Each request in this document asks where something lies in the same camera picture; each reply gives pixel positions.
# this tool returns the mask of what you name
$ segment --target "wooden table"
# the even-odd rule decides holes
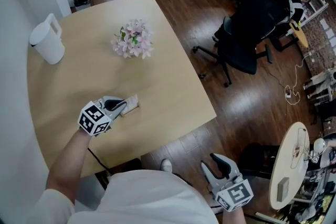
[[[297,145],[299,153],[297,157],[294,157]],[[287,130],[274,163],[269,185],[269,201],[274,209],[281,209],[288,205],[303,182],[308,168],[308,162],[303,161],[305,158],[304,148],[309,148],[308,131],[303,123],[296,122]],[[289,177],[288,195],[282,202],[279,202],[277,201],[278,183],[284,177]]]
[[[293,24],[289,24],[289,25],[290,25],[290,28],[293,30],[293,34],[295,35],[297,40],[299,40],[305,48],[308,48],[308,41],[307,41],[307,38],[304,32],[302,31],[301,26],[298,25],[296,27]]]
[[[151,26],[151,58],[123,59],[111,48],[113,34],[130,19]],[[90,148],[108,167],[150,152],[196,129],[216,114],[184,49],[155,0],[115,0],[60,21],[63,59],[49,65],[28,55],[28,91],[33,123],[50,167],[78,129],[80,110],[104,95],[138,94],[141,107],[118,117]],[[87,154],[82,176],[103,170]]]

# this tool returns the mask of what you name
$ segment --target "pink flower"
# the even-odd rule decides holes
[[[142,20],[133,20],[121,27],[120,36],[111,41],[112,49],[118,55],[129,58],[142,55],[142,59],[151,56],[152,32],[148,30]]]

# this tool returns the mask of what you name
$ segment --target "pitcher handle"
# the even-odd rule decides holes
[[[46,19],[46,22],[48,24],[53,24],[53,26],[56,29],[56,36],[58,36],[59,38],[61,38],[61,34],[62,34],[62,28],[59,26],[58,21],[56,19],[56,17],[54,16],[53,13],[50,13]]]

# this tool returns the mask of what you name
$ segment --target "white round table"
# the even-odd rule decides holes
[[[308,161],[304,161],[305,148],[309,148],[307,128],[296,122],[287,130],[274,163],[269,185],[269,201],[274,209],[288,205],[300,189],[308,168]],[[288,195],[279,202],[278,184],[284,177],[289,178]]]

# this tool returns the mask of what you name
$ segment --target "white pitcher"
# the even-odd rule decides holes
[[[65,52],[61,42],[62,29],[54,14],[49,14],[43,23],[40,23],[31,32],[29,43],[51,65],[58,63]]]

